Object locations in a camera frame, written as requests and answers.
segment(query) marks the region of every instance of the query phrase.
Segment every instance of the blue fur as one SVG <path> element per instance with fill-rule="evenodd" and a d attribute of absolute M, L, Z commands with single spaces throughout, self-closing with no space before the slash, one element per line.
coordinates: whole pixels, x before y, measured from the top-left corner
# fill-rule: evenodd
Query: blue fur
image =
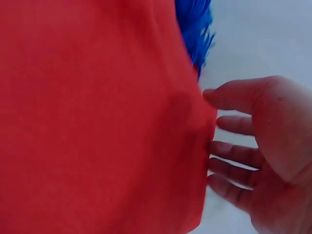
<path fill-rule="evenodd" d="M 209 31 L 213 22 L 210 3 L 211 0 L 175 0 L 176 18 L 198 77 L 214 39 Z"/>

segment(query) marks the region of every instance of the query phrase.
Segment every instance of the red shirt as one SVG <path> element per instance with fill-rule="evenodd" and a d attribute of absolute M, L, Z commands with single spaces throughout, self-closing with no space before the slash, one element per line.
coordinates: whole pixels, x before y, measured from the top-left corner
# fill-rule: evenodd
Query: red shirt
<path fill-rule="evenodd" d="M 215 110 L 167 0 L 0 2 L 0 233 L 182 234 Z"/>

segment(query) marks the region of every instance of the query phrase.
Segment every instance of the hand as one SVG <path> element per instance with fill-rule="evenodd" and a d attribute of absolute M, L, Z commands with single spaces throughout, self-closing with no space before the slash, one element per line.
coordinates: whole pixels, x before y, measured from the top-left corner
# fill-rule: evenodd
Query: hand
<path fill-rule="evenodd" d="M 312 233 L 312 93 L 282 78 L 228 82 L 204 92 L 222 110 L 251 117 L 223 116 L 219 128 L 255 136 L 258 149 L 212 142 L 211 154 L 255 168 L 209 160 L 210 187 L 248 212 L 263 234 Z M 239 188 L 234 181 L 250 189 Z"/>

